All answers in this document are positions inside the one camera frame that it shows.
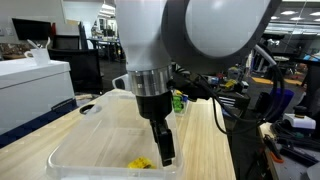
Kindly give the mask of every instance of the wooden table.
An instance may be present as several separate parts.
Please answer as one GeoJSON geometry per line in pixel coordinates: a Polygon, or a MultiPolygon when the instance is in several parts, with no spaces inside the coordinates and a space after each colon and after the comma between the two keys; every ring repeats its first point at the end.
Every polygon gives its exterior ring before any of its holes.
{"type": "MultiPolygon", "coordinates": [[[[0,179],[48,179],[49,154],[83,116],[76,109],[0,149],[0,179]]],[[[184,157],[182,179],[236,179],[227,136],[214,123],[212,101],[190,102],[186,114],[176,118],[184,157]]],[[[221,109],[218,121],[224,127],[221,109]]]]}
{"type": "MultiPolygon", "coordinates": [[[[274,134],[270,130],[270,123],[266,123],[260,126],[259,132],[260,136],[264,137],[265,134],[270,135],[272,138],[274,138],[274,134]]],[[[320,159],[320,153],[314,152],[302,148],[295,148],[296,150],[300,150],[303,152],[306,152],[312,156],[315,156],[316,159],[320,159]]],[[[274,180],[282,180],[282,179],[292,179],[292,180],[308,180],[307,177],[307,168],[289,158],[286,156],[282,156],[284,163],[276,163],[272,160],[269,149],[265,150],[266,157],[268,160],[269,168],[272,174],[272,177],[274,180]]]]}

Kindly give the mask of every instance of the black monitor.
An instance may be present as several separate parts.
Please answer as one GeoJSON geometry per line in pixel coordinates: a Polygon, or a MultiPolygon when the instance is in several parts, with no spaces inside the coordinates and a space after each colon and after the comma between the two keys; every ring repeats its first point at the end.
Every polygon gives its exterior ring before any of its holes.
{"type": "Polygon", "coordinates": [[[51,34],[51,23],[12,18],[19,40],[47,40],[51,34]]]}

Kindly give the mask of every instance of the ceiling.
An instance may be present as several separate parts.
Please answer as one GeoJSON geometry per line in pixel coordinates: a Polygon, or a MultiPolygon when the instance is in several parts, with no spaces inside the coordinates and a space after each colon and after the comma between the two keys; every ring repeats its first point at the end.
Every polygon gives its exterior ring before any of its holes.
{"type": "Polygon", "coordinates": [[[115,17],[115,8],[111,5],[103,4],[98,15],[99,18],[114,18],[115,17]]]}
{"type": "Polygon", "coordinates": [[[317,2],[288,2],[283,1],[274,16],[279,19],[271,20],[267,31],[281,32],[281,33],[318,33],[320,35],[320,21],[314,21],[320,19],[320,16],[311,16],[311,13],[320,12],[320,1],[317,2]],[[283,15],[284,11],[295,11],[293,15],[283,15]],[[293,17],[304,18],[299,21],[290,20],[293,17]]]}

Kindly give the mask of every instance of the wall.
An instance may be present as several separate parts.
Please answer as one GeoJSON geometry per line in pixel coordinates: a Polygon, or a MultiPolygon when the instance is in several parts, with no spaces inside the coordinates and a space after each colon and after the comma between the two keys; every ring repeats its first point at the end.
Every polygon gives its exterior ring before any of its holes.
{"type": "Polygon", "coordinates": [[[117,36],[117,32],[118,32],[117,21],[115,19],[108,19],[107,25],[109,25],[110,27],[113,27],[112,30],[116,33],[115,35],[117,36]]]}
{"type": "Polygon", "coordinates": [[[91,37],[91,28],[101,10],[103,0],[64,0],[63,7],[66,19],[82,21],[86,36],[91,37]]]}
{"type": "Polygon", "coordinates": [[[64,13],[61,0],[1,0],[0,27],[12,28],[13,36],[0,36],[0,43],[19,43],[12,18],[32,19],[64,23],[64,13]]]}
{"type": "Polygon", "coordinates": [[[80,35],[78,24],[57,23],[56,33],[57,35],[80,35]]]}

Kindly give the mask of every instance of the floor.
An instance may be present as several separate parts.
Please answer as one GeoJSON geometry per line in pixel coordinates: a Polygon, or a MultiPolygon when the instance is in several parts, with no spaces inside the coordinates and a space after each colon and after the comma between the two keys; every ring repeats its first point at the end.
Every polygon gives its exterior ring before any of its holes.
{"type": "MultiPolygon", "coordinates": [[[[100,61],[101,72],[104,73],[103,84],[104,90],[109,91],[112,90],[112,79],[119,77],[126,73],[125,63],[119,62],[109,62],[107,60],[100,61]]],[[[261,92],[269,93],[271,91],[271,84],[257,83],[252,78],[246,78],[249,83],[248,95],[251,97],[251,101],[249,104],[249,111],[246,113],[246,119],[254,119],[255,114],[252,109],[254,109],[255,104],[258,100],[258,97],[261,92]]],[[[285,112],[291,113],[293,111],[293,107],[298,104],[304,89],[295,84],[285,84],[285,88],[294,92],[294,96],[286,108],[285,112]]],[[[234,130],[241,130],[249,126],[247,123],[237,123],[234,127],[234,130]]],[[[234,162],[234,167],[236,171],[237,179],[257,179],[257,173],[253,172],[248,177],[246,177],[246,173],[249,169],[249,166],[254,160],[255,152],[258,152],[261,149],[262,143],[261,138],[257,134],[257,130],[249,131],[245,134],[233,136],[230,141],[230,148],[232,152],[232,158],[234,162]]]]}

